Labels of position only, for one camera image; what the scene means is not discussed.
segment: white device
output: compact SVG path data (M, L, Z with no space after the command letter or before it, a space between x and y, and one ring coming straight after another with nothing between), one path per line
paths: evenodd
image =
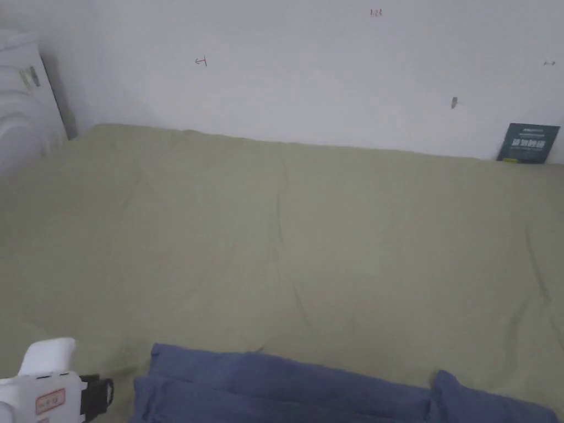
M75 346L58 338L28 348L17 376L0 379L0 423L82 423L107 411L113 382L70 371Z
M66 139L37 37L0 29L0 178Z

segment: handwritten mark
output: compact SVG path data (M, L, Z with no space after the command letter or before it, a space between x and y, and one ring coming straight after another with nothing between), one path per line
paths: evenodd
M196 59L196 64L199 65L200 63L204 62L206 67L208 67L208 62L206 61L206 56L203 59Z

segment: green bedsheet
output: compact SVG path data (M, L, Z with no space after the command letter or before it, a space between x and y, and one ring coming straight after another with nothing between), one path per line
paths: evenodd
M564 167L102 125L0 183L0 377L36 340L116 378L154 342L564 413Z

